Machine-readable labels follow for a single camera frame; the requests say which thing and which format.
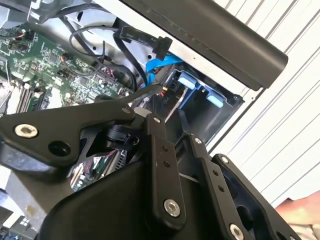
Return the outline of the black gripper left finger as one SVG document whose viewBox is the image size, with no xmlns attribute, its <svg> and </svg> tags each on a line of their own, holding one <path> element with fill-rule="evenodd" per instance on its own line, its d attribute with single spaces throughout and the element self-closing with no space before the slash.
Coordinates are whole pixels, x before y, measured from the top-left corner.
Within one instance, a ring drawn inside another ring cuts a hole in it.
<svg viewBox="0 0 320 240">
<path fill-rule="evenodd" d="M 0 163 L 16 180 L 8 194 L 39 231 L 61 200 L 118 171 L 74 191 L 72 170 L 114 150 L 128 152 L 124 167 L 144 164 L 147 225 L 180 232 L 187 222 L 185 201 L 175 147 L 162 117 L 141 116 L 123 100 L 107 100 L 0 120 Z"/>
</svg>

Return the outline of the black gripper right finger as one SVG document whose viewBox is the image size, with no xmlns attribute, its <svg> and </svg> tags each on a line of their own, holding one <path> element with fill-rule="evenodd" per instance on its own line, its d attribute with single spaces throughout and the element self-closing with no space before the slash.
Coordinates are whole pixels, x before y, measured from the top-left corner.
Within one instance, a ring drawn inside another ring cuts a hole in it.
<svg viewBox="0 0 320 240">
<path fill-rule="evenodd" d="M 181 137 L 179 172 L 197 181 L 196 201 L 188 206 L 204 240 L 297 240 L 299 236 L 224 154 L 210 157 L 177 110 Z"/>
</svg>

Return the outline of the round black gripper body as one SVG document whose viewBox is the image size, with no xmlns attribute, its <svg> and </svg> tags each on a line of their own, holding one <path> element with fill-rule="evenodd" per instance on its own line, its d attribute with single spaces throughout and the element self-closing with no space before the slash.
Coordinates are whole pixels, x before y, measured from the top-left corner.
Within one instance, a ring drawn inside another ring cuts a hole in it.
<svg viewBox="0 0 320 240">
<path fill-rule="evenodd" d="M 148 226 L 143 163 L 132 163 L 61 200 L 45 217 L 39 240 L 224 240 L 205 209 L 200 185 L 180 177 L 186 225 L 177 233 Z"/>
</svg>

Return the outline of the person's hand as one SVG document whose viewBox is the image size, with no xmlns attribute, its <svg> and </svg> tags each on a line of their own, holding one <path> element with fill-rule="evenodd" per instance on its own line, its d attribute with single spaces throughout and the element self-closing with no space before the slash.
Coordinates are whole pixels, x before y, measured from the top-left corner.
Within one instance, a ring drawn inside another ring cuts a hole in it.
<svg viewBox="0 0 320 240">
<path fill-rule="evenodd" d="M 295 225 L 314 225 L 320 223 L 320 192 L 308 197 L 287 199 L 275 208 L 277 213 L 288 223 Z"/>
</svg>

